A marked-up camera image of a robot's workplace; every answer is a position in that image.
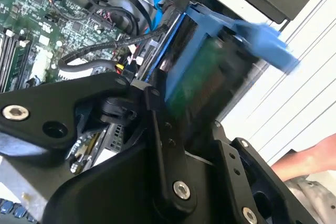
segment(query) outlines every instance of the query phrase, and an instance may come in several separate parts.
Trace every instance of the capacitor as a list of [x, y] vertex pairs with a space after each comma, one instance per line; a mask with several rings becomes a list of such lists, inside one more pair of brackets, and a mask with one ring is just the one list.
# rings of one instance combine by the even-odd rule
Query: capacitor
[[25, 35], [27, 33], [28, 33], [28, 31], [27, 31], [26, 28], [21, 29], [20, 32], [19, 32], [20, 35]]
[[63, 41], [61, 41], [61, 40], [56, 41], [56, 46], [58, 46], [58, 47], [63, 46]]
[[97, 32], [97, 34], [101, 34], [104, 31], [104, 29], [98, 25], [95, 25], [94, 29]]

